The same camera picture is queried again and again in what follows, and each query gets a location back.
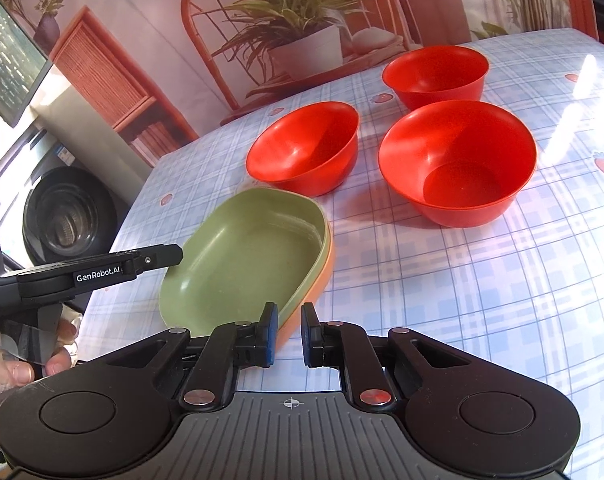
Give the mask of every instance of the washing machine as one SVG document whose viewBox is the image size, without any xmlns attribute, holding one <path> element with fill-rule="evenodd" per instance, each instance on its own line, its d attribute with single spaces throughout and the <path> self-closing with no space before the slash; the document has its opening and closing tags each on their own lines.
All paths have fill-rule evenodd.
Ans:
<svg viewBox="0 0 604 480">
<path fill-rule="evenodd" d="M 107 253 L 128 209 L 45 129 L 32 126 L 0 162 L 7 269 Z M 89 297 L 77 297 L 73 308 L 83 312 Z"/>
</svg>

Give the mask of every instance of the tablecloth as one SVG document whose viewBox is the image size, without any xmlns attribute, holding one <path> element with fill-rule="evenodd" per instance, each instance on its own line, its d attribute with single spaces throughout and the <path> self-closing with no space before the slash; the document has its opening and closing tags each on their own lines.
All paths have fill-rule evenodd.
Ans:
<svg viewBox="0 0 604 480">
<path fill-rule="evenodd" d="M 348 102 L 361 115 L 357 165 L 317 199 L 336 246 L 320 319 L 354 322 L 374 335 L 408 326 L 558 388 L 582 421 L 566 473 L 604 479 L 604 46 L 575 30 L 470 46 L 491 63 L 483 99 L 514 112 L 540 149 L 533 179 L 491 224 L 440 228 L 389 190 L 377 147 L 406 110 L 378 67 L 285 99 L 163 157 L 113 248 L 183 244 L 242 185 L 246 153 L 269 124 L 312 102 Z M 164 272 L 93 294 L 80 358 L 165 330 L 158 311 Z M 334 390 L 338 381 L 332 370 L 304 367 L 297 337 L 274 367 L 243 373 L 239 389 Z"/>
</svg>

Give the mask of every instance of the potted plant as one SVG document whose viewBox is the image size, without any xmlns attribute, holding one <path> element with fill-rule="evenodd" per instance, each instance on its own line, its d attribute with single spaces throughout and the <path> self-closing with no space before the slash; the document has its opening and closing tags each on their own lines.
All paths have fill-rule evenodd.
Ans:
<svg viewBox="0 0 604 480">
<path fill-rule="evenodd" d="M 42 13 L 39 19 L 33 40 L 42 50 L 50 54 L 51 50 L 60 39 L 60 26 L 55 20 L 57 11 L 64 7 L 64 0 L 39 0 L 35 6 L 35 10 Z"/>
<path fill-rule="evenodd" d="M 245 25 L 213 56 L 230 50 L 248 67 L 268 52 L 294 80 L 342 65 L 339 29 L 344 16 L 364 12 L 362 0 L 239 0 L 225 7 L 231 22 Z"/>
</svg>

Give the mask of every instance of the orange bowl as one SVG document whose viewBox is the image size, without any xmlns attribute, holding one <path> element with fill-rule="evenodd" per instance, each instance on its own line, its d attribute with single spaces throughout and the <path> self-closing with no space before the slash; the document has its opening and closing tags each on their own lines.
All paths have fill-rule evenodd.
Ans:
<svg viewBox="0 0 604 480">
<path fill-rule="evenodd" d="M 277 331 L 277 341 L 275 342 L 275 350 L 279 351 L 282 346 L 284 346 L 291 336 L 300 330 L 300 320 L 302 305 L 304 303 L 313 303 L 316 304 L 317 300 L 320 299 L 320 296 L 323 294 L 324 289 L 329 284 L 331 280 L 331 276 L 333 275 L 333 267 L 335 266 L 335 243 L 333 240 L 333 232 L 329 226 L 329 237 L 331 238 L 331 246 L 329 248 L 329 256 L 326 259 L 326 263 L 322 267 L 320 271 L 320 275 L 313 282 L 313 285 L 306 293 L 306 296 L 302 300 L 293 314 L 291 314 L 288 319 L 284 322 L 284 324 Z"/>
<path fill-rule="evenodd" d="M 379 149 L 389 186 L 448 227 L 495 220 L 530 180 L 538 151 L 510 112 L 479 101 L 442 101 L 395 123 Z"/>
<path fill-rule="evenodd" d="M 335 189 L 357 161 L 359 115 L 326 101 L 299 108 L 271 124 L 253 143 L 246 170 L 256 180 L 305 196 Z"/>
<path fill-rule="evenodd" d="M 428 46 L 413 50 L 387 65 L 384 83 L 409 110 L 451 99 L 479 101 L 488 60 L 464 46 Z"/>
</svg>

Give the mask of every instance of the person's hand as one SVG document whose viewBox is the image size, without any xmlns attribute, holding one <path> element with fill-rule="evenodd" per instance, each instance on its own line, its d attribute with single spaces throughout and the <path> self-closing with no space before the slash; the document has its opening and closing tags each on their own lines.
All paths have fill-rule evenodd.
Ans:
<svg viewBox="0 0 604 480">
<path fill-rule="evenodd" d="M 57 340 L 60 348 L 46 363 L 47 375 L 55 375 L 70 368 L 72 364 L 70 354 L 63 345 L 72 344 L 76 335 L 76 328 L 69 321 L 61 319 L 57 327 Z M 35 370 L 30 364 L 17 360 L 4 360 L 2 352 L 0 352 L 0 394 L 13 388 L 26 386 L 33 380 L 35 380 Z"/>
</svg>

